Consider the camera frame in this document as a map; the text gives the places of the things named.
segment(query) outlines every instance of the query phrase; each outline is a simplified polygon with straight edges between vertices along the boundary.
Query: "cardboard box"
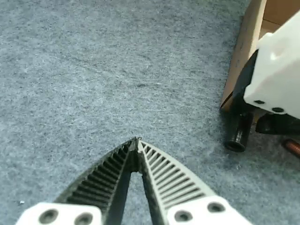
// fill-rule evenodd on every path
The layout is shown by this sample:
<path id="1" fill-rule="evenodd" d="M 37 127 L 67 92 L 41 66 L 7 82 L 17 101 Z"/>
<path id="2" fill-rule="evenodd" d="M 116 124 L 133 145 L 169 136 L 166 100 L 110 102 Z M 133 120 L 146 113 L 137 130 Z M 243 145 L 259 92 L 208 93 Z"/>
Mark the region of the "cardboard box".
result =
<path id="1" fill-rule="evenodd" d="M 230 63 L 221 100 L 222 110 L 229 110 L 232 90 L 245 63 L 255 52 L 258 40 L 267 32 L 275 32 L 299 10 L 300 0 L 252 0 L 250 2 Z"/>

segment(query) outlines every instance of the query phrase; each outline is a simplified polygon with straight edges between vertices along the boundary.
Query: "white mounting bracket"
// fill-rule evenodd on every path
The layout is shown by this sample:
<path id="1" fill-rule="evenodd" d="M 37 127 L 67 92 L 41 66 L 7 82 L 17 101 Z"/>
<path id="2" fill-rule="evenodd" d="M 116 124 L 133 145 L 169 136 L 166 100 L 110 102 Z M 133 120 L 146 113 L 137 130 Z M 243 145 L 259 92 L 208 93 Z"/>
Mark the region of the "white mounting bracket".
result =
<path id="1" fill-rule="evenodd" d="M 258 55 L 244 100 L 272 113 L 300 119 L 300 11 L 258 42 Z"/>

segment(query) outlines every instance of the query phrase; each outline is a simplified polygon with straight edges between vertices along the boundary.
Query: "black cylinder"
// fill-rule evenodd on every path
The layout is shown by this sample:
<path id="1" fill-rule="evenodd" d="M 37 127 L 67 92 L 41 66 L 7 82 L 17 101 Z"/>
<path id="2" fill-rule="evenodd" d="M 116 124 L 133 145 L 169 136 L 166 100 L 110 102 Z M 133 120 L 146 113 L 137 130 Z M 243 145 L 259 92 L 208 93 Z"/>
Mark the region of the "black cylinder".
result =
<path id="1" fill-rule="evenodd" d="M 245 151 L 252 121 L 252 113 L 231 114 L 225 140 L 227 149 L 237 152 Z"/>

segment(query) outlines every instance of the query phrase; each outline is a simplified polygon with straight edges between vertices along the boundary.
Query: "screw hole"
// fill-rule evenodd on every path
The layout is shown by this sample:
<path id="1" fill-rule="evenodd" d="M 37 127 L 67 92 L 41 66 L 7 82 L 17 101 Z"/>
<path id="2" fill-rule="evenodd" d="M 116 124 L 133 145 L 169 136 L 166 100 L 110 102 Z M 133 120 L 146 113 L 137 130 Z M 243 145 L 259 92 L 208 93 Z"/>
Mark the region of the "screw hole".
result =
<path id="1" fill-rule="evenodd" d="M 280 107 L 275 107 L 275 108 L 272 108 L 273 112 L 276 112 L 276 113 L 283 113 L 285 110 L 283 108 L 280 108 Z"/>
<path id="2" fill-rule="evenodd" d="M 89 225 L 93 220 L 93 216 L 90 213 L 83 213 L 79 215 L 75 220 L 75 225 Z"/>
<path id="3" fill-rule="evenodd" d="M 223 212 L 225 211 L 225 207 L 219 203 L 210 203 L 208 206 L 207 206 L 207 209 L 209 212 Z"/>
<path id="4" fill-rule="evenodd" d="M 47 210 L 39 217 L 39 221 L 41 224 L 50 224 L 56 220 L 57 216 L 57 210 Z"/>
<path id="5" fill-rule="evenodd" d="M 193 216 L 190 212 L 187 211 L 178 211 L 175 213 L 176 222 L 187 222 L 193 219 Z"/>
<path id="6" fill-rule="evenodd" d="M 257 104 L 260 104 L 260 105 L 265 104 L 265 102 L 264 102 L 264 101 L 261 101 L 261 100 L 256 100 L 256 101 L 254 101 L 254 102 L 257 103 Z"/>

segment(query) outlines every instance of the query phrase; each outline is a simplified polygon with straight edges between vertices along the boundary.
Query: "gray carpet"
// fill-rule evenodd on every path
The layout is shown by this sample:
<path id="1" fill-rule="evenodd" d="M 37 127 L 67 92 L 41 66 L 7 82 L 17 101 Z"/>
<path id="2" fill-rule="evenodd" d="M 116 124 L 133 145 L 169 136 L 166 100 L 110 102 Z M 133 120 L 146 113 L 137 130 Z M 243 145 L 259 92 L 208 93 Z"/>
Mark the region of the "gray carpet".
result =
<path id="1" fill-rule="evenodd" d="M 273 136 L 222 145 L 246 0 L 0 0 L 0 224 L 141 136 L 255 224 L 299 224 L 300 163 Z M 151 224 L 141 176 L 123 224 Z"/>

